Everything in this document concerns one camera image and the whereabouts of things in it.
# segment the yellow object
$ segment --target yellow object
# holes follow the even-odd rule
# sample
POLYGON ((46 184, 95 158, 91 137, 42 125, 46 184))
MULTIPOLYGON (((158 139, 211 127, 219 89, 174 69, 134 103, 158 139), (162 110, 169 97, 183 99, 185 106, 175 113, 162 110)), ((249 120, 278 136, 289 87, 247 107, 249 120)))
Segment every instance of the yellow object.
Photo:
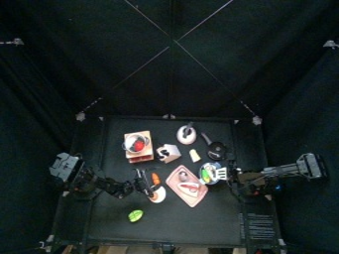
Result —
POLYGON ((209 172, 206 169, 202 171, 202 177, 203 177, 205 182, 209 184, 211 181, 211 178, 209 176, 209 172))
POLYGON ((191 159, 193 159, 194 163, 197 163, 197 162, 199 162, 202 160, 202 158, 201 158, 201 156, 199 156, 199 154, 198 154, 195 149, 193 149, 190 151, 190 155, 191 155, 191 159))

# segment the green object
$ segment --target green object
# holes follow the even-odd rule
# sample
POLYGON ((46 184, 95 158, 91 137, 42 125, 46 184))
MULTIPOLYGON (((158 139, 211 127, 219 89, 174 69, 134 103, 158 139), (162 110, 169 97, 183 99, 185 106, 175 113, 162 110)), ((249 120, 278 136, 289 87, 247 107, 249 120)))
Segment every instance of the green object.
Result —
POLYGON ((143 216, 143 211, 142 210, 134 210, 130 214, 129 214, 129 219, 131 222, 138 221, 143 216))
POLYGON ((209 172, 206 169, 202 171, 202 177, 203 177, 203 180, 206 183, 209 183, 211 181, 211 178, 209 176, 209 172))

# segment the black enclosure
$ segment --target black enclosure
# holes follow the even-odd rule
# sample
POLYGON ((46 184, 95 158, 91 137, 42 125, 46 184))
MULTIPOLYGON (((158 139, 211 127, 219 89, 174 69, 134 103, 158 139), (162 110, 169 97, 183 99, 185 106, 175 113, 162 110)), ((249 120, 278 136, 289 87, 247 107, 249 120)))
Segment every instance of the black enclosure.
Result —
POLYGON ((35 252, 51 234, 49 167, 85 113, 258 116, 267 163, 312 152, 329 170, 286 181, 282 237, 338 253, 338 25, 337 0, 0 1, 0 252, 35 252))

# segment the bowl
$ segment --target bowl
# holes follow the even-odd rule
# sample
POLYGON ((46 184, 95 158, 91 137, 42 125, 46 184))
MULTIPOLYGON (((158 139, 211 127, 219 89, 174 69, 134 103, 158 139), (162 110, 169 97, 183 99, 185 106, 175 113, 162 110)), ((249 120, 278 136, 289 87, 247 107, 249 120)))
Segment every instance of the bowl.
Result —
POLYGON ((213 178, 209 177, 207 171, 211 170, 213 172, 222 168, 222 165, 219 163, 206 163, 199 170, 199 177, 202 184, 206 185, 214 185, 218 183, 219 180, 213 180, 213 178))
POLYGON ((141 133, 133 133, 126 137, 122 148, 131 154, 139 154, 143 152, 149 143, 150 139, 147 137, 145 137, 141 133))

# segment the pink tray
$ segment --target pink tray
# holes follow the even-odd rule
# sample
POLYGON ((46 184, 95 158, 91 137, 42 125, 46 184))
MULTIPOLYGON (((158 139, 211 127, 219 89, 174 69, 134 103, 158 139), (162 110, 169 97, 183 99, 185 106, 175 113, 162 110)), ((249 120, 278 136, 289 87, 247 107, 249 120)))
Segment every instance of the pink tray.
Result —
POLYGON ((191 207, 195 207, 198 205, 198 203, 202 201, 202 199, 205 198, 207 191, 209 191, 207 186, 201 184, 199 179, 195 176, 195 174, 183 165, 181 165, 174 170, 173 174, 170 175, 170 177, 166 180, 166 184, 174 190, 174 192, 182 197, 182 199, 187 202, 187 204, 191 207), (185 171, 189 175, 189 182, 199 184, 198 197, 193 197, 193 196, 185 194, 178 188, 178 184, 182 183, 179 180, 179 172, 182 172, 182 171, 185 171))

